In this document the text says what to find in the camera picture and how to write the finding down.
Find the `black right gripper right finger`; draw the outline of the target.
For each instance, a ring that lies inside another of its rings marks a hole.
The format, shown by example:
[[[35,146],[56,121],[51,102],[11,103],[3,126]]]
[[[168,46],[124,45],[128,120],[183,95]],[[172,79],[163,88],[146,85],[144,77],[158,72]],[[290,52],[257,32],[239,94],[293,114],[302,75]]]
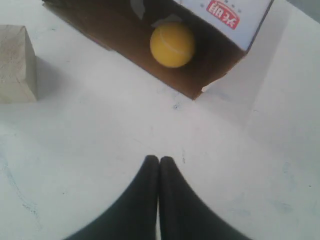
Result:
[[[246,240],[248,237],[215,214],[193,191],[174,159],[159,168],[159,221],[163,240]]]

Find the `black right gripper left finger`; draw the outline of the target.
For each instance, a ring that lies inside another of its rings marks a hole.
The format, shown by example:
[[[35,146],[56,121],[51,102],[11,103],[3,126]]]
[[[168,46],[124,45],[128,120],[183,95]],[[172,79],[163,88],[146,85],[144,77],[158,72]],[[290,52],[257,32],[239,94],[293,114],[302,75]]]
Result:
[[[121,196],[98,218],[68,240],[155,240],[158,210],[159,159],[145,157]]]

